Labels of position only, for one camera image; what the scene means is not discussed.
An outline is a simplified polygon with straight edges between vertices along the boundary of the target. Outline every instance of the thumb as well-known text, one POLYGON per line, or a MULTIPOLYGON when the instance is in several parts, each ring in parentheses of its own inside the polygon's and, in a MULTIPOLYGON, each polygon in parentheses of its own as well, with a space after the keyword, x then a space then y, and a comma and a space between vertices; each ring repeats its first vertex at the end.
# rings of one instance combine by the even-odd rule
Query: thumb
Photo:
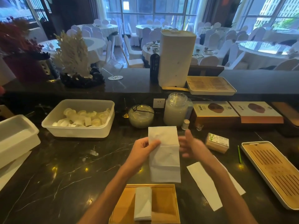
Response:
POLYGON ((186 140, 189 143, 189 145, 191 145, 194 138, 193 138, 190 130, 185 131, 185 137, 186 137, 186 140))
POLYGON ((146 149, 148 150, 149 153, 151 153, 153 150, 155 150, 156 147, 158 147, 161 144, 160 140, 154 140, 152 141, 146 149))

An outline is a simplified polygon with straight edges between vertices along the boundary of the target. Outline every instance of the white plastic bin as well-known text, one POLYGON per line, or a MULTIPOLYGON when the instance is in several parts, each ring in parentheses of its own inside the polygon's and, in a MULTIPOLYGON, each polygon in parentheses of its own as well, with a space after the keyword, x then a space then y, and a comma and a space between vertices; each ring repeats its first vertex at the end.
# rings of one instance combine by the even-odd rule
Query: white plastic bin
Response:
POLYGON ((39 145, 38 132, 37 127, 23 115, 0 122, 0 168, 39 145))
POLYGON ((42 127, 47 128, 55 137, 84 137, 84 138, 104 138, 107 137, 114 120, 114 102, 107 100, 81 100, 67 99, 61 101, 43 120, 42 127), (65 118, 63 111, 67 108, 76 110, 86 110, 87 112, 104 112, 111 109, 107 122, 99 127, 54 127, 52 124, 65 118))

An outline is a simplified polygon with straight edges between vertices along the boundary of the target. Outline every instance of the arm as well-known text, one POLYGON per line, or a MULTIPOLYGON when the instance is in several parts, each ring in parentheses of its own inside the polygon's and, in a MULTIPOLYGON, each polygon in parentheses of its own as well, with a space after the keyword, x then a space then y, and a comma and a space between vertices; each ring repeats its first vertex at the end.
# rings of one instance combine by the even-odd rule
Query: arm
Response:
POLYGON ((231 224, 257 224, 244 199, 234 187, 227 171, 204 143, 193 138, 190 130, 179 137, 182 157, 194 158, 202 164, 214 181, 215 187, 231 224))
POLYGON ((120 167, 117 174, 109 182, 99 198, 85 212, 78 224, 107 223, 126 186, 126 182, 138 171, 147 160, 151 151, 159 144, 160 141, 155 140, 148 145, 147 137, 136 140, 124 165, 120 167))

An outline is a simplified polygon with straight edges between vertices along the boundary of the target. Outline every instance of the wall socket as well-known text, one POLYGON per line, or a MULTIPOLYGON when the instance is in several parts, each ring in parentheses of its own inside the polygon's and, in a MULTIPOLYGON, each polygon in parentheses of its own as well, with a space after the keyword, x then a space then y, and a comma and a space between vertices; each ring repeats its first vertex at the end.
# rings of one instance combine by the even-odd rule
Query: wall socket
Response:
POLYGON ((165 99, 154 99, 153 108, 164 108, 165 99))

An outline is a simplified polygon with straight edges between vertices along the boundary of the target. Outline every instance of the wooden tray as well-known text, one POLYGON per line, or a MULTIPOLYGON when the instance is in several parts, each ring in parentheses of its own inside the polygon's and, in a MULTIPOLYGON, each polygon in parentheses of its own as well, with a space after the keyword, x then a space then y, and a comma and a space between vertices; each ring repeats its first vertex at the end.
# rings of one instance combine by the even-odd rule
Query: wooden tray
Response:
POLYGON ((174 184, 127 184, 110 216, 109 223, 180 224, 174 184), (151 221, 134 221, 136 187, 152 188, 151 221))
POLYGON ((193 95, 234 95, 237 90, 223 77, 187 76, 187 85, 193 95))
POLYGON ((299 171, 270 142, 242 143, 242 150, 287 209, 299 210, 299 171))

